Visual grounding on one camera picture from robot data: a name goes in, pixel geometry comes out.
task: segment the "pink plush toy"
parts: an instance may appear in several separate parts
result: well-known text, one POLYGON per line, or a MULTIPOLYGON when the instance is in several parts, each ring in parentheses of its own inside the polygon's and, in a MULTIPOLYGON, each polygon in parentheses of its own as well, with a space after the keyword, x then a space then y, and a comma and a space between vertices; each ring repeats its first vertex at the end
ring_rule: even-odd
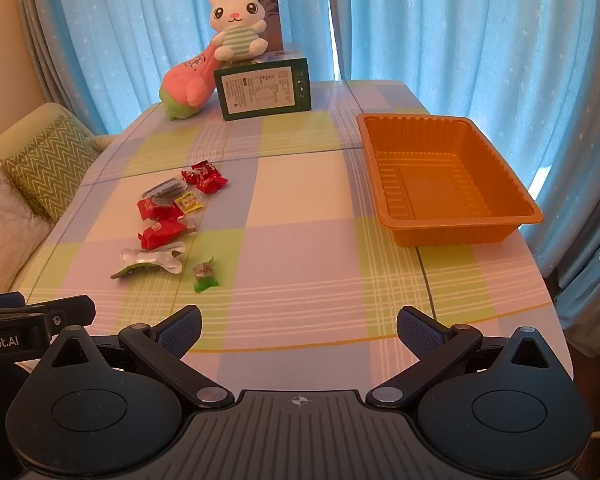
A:
POLYGON ((193 59, 174 66, 162 79, 158 95, 170 119, 186 119, 197 114, 216 88, 214 70, 221 65, 212 43, 193 59))

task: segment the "striped shirt on plush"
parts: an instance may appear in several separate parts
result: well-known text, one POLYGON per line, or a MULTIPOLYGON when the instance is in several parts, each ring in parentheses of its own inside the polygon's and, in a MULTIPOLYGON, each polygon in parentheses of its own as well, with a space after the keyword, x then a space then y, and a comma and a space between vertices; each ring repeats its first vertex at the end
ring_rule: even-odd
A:
POLYGON ((246 54, 249 51, 251 41, 258 38, 259 36, 251 30, 251 27, 234 27, 227 30, 222 44, 231 48, 236 55, 246 54))

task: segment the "nutrition label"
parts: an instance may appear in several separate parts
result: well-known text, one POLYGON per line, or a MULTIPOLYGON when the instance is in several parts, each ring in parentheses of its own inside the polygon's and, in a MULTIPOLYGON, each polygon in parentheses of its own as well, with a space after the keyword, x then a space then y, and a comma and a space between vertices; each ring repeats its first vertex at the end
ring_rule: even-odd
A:
POLYGON ((289 66, 224 75, 222 88, 230 114, 296 104, 289 66))

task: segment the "plaid tablecloth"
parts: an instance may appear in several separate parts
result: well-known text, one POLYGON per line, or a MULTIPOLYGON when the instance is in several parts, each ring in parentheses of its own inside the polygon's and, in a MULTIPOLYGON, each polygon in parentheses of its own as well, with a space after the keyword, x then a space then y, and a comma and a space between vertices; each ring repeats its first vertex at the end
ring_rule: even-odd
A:
POLYGON ((14 289, 29 303, 89 294, 90 332, 155 324, 188 303, 202 311, 185 361, 242 388, 357 388, 364 395, 412 364, 395 317, 412 304, 485 335, 538 328, 569 373, 554 307, 516 231, 501 244, 398 248, 376 220, 360 112, 426 110, 402 83, 312 84, 313 110, 224 122, 212 100, 185 121, 146 110, 92 166, 69 210, 14 289), (140 194, 200 160, 230 183, 203 196, 185 270, 109 276, 138 247, 140 194), (192 267, 213 257, 220 287, 194 292, 192 267))

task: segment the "red candy wrapper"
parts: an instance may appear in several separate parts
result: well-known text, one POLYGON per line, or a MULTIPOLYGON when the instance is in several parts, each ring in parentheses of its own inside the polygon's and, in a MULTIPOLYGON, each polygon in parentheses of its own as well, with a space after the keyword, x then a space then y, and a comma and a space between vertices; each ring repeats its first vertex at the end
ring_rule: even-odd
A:
POLYGON ((138 202, 138 211, 142 220, 175 220, 182 216, 182 211, 173 202, 154 198, 143 198, 138 202))
POLYGON ((204 194, 210 195, 218 191, 218 189, 224 186, 224 184, 227 182, 229 182, 227 179, 217 174, 211 175, 209 178, 206 178, 202 182, 196 184, 196 187, 204 194))
POLYGON ((161 222, 156 222, 151 227, 145 229, 142 234, 138 235, 140 246, 145 251, 157 249, 176 239, 181 232, 186 230, 186 225, 181 224, 177 220, 163 220, 161 222))
POLYGON ((192 166, 190 170, 182 172, 184 181, 192 186, 197 186, 203 180, 206 180, 213 175, 220 176, 220 172, 216 170, 216 167, 208 160, 203 160, 192 166))

